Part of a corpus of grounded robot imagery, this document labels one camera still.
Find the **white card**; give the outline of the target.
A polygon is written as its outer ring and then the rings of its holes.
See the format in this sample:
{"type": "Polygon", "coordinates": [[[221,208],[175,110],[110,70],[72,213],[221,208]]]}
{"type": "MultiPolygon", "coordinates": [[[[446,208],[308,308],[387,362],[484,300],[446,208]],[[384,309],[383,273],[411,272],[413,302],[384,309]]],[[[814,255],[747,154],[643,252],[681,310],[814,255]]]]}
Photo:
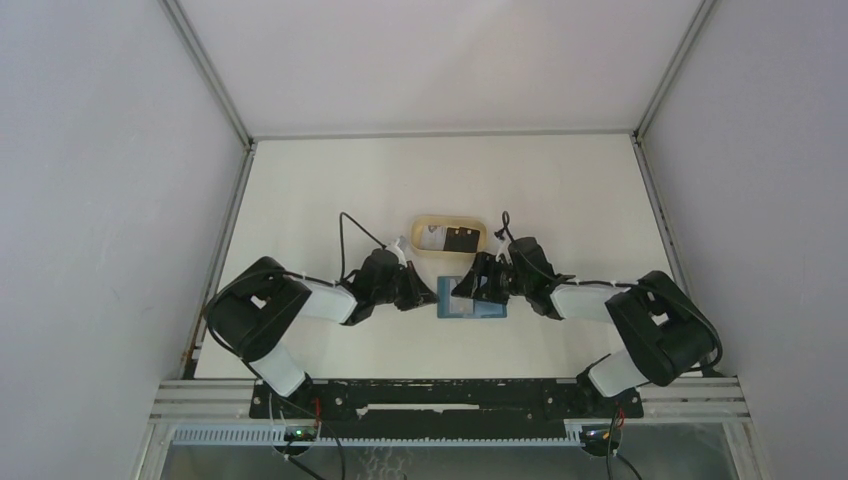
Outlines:
{"type": "Polygon", "coordinates": [[[447,238],[444,225],[426,225],[421,230],[419,248],[425,251],[443,251],[447,238]]]}
{"type": "Polygon", "coordinates": [[[451,317],[466,317],[475,313],[475,302],[473,299],[450,297],[448,301],[448,314],[451,317]]]}

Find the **blue card holder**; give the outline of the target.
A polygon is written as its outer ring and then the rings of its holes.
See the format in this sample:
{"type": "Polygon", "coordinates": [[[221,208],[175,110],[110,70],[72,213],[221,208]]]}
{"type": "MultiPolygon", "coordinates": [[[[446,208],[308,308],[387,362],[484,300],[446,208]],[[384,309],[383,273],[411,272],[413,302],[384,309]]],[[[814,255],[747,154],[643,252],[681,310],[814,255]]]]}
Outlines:
{"type": "Polygon", "coordinates": [[[507,307],[502,304],[454,296],[458,276],[440,276],[437,280],[437,317],[439,319],[502,319],[507,307]]]}

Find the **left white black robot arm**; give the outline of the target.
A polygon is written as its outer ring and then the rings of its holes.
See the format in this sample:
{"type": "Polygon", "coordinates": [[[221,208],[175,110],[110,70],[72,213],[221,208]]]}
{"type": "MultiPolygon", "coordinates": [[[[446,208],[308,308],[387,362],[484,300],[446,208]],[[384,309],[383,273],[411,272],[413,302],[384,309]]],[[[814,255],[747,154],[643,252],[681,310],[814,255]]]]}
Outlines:
{"type": "Polygon", "coordinates": [[[381,305],[405,312],[438,301],[412,261],[385,247],[335,283],[295,273],[264,256],[208,301],[203,318],[213,340],[274,392],[277,408],[298,417],[310,409],[313,392],[311,377],[283,341],[296,320],[355,326],[381,305]]]}

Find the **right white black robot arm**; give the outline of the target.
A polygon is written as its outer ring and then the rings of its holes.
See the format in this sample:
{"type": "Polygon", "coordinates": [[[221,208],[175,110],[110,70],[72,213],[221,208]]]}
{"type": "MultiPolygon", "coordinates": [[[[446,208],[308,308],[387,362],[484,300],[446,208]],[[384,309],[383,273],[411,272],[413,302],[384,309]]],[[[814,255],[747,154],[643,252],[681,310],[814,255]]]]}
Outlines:
{"type": "Polygon", "coordinates": [[[495,254],[477,253],[451,294],[498,305],[520,296],[542,317],[614,326],[622,349],[577,378],[579,406],[592,416],[605,415],[631,388],[667,386],[711,369],[724,353],[715,326],[666,273],[653,270],[633,282],[579,280],[556,272],[533,237],[510,239],[495,254]]]}

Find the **black card in tray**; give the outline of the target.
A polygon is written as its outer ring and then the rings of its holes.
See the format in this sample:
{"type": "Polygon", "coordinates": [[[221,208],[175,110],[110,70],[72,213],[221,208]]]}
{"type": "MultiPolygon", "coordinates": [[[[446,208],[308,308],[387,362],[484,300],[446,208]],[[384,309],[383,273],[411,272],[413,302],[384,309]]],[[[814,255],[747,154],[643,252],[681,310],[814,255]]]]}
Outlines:
{"type": "Polygon", "coordinates": [[[476,253],[481,231],[468,227],[447,227],[443,250],[454,253],[476,253]]]}

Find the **white card in tray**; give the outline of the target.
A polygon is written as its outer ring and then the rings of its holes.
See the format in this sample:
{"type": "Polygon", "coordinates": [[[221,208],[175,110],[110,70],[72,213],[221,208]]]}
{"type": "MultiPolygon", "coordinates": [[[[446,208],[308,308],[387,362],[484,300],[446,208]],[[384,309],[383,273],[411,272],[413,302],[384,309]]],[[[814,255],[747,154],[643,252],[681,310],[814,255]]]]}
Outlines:
{"type": "Polygon", "coordinates": [[[443,251],[447,238],[444,225],[426,225],[421,230],[419,248],[425,251],[443,251]]]}

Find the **beige oval tray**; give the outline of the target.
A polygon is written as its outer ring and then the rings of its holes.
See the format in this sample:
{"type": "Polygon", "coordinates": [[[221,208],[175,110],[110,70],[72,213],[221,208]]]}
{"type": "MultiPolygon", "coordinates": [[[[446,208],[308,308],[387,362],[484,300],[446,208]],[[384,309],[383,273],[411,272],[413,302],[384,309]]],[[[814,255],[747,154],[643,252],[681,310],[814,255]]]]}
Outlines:
{"type": "Polygon", "coordinates": [[[488,229],[486,225],[479,219],[474,217],[449,216],[449,215],[419,215],[411,224],[410,227],[410,242],[413,251],[422,256],[429,258],[446,258],[446,259],[471,259],[478,252],[486,250],[487,247],[488,229]],[[481,238],[476,253],[454,253],[443,251],[425,251],[419,248],[419,240],[421,230],[426,225],[444,225],[446,227],[468,227],[481,231],[481,238]]]}

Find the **black mounting base plate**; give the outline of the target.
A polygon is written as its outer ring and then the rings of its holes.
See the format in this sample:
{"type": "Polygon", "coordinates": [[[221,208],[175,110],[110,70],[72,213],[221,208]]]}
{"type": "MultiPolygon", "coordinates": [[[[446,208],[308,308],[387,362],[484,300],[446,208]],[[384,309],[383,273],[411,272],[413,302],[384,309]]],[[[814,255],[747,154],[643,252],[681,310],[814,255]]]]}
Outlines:
{"type": "Polygon", "coordinates": [[[252,419],[321,421],[343,441],[563,439],[568,421],[601,424],[616,414],[643,417],[636,389],[601,398],[554,378],[314,379],[289,398],[258,381],[249,404],[252,419]]]}

